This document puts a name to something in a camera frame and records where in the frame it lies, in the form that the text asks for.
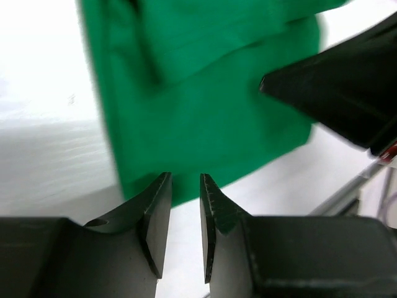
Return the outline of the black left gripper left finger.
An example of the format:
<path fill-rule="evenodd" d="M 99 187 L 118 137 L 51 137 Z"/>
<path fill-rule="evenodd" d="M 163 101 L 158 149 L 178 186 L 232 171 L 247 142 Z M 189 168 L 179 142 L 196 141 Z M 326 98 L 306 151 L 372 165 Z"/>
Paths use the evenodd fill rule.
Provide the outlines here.
<path fill-rule="evenodd" d="M 1 219 L 2 297 L 154 297 L 162 278 L 172 175 L 80 225 L 66 217 Z"/>

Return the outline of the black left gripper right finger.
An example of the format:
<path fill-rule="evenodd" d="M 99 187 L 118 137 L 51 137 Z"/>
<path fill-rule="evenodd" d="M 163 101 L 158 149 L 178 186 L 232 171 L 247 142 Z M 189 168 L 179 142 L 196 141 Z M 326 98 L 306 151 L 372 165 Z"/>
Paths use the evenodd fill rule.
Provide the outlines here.
<path fill-rule="evenodd" d="M 254 216 L 200 177 L 212 297 L 395 297 L 396 231 L 368 217 Z"/>

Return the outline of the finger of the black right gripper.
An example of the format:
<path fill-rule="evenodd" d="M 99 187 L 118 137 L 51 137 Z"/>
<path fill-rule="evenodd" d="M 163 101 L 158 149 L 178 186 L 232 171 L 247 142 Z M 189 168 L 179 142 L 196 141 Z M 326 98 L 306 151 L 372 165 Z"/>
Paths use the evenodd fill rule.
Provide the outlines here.
<path fill-rule="evenodd" d="M 396 141 L 396 19 L 266 74 L 260 90 L 357 146 L 389 148 Z"/>

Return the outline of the green t-shirt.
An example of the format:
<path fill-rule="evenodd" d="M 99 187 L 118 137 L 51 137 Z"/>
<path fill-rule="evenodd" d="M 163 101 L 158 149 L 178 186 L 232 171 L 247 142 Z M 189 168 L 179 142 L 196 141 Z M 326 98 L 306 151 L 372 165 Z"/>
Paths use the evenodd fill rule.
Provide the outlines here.
<path fill-rule="evenodd" d="M 316 15 L 340 1 L 81 1 L 123 196 L 173 175 L 225 186 L 305 144 L 312 121 L 262 95 L 264 74 L 319 49 Z"/>

